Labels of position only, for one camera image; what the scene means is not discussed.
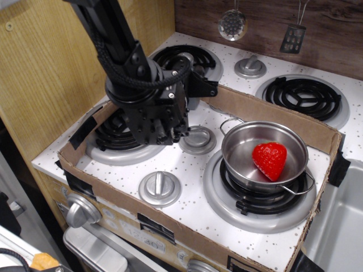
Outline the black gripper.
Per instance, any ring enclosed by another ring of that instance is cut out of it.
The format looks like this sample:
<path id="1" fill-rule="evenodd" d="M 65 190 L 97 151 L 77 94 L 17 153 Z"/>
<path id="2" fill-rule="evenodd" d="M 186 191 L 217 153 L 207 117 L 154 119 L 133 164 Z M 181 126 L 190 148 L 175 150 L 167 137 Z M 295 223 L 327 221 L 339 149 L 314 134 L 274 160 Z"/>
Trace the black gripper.
<path id="1" fill-rule="evenodd" d="M 188 69 L 184 73 L 184 90 L 188 99 L 215 97 L 218 94 L 218 81 L 208 80 L 192 69 Z"/>

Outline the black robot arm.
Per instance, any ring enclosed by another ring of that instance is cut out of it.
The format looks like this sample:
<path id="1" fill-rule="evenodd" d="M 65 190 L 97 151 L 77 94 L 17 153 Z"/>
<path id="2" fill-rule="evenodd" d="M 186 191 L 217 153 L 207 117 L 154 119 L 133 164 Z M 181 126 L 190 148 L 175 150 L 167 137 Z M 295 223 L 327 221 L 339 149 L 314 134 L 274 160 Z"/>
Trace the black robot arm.
<path id="1" fill-rule="evenodd" d="M 144 54 L 118 1 L 70 1 L 92 40 L 109 99 L 141 145 L 172 145 L 189 134 L 188 102 L 215 97 L 218 82 L 193 71 L 187 57 L 166 67 Z"/>

